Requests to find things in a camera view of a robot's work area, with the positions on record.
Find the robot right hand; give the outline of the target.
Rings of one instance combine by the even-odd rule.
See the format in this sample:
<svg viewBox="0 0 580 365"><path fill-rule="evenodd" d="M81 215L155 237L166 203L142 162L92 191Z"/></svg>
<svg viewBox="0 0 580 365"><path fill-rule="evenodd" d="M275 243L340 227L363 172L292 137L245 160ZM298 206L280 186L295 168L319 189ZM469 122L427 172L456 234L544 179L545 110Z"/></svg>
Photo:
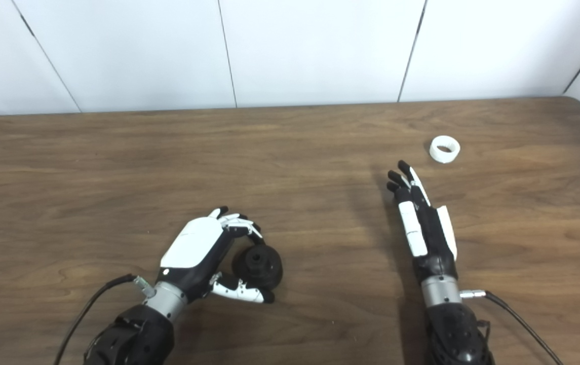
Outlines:
<svg viewBox="0 0 580 365"><path fill-rule="evenodd" d="M405 160L388 172L387 189L394 195L418 282L430 277L458 279L458 247L447 206L435 208L415 169Z"/></svg>

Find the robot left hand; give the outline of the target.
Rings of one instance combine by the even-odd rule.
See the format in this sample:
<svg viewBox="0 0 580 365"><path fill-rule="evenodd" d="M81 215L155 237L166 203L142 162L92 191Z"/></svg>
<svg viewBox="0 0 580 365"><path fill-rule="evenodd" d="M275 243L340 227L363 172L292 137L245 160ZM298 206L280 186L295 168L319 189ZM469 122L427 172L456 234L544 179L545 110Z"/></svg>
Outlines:
<svg viewBox="0 0 580 365"><path fill-rule="evenodd" d="M227 206L190 220L163 255L156 282L178 289L186 304L210 293L232 300L273 303L275 296L270 289L218 270L234 241L241 237L265 243L255 222L245 215L228 213Z"/></svg>

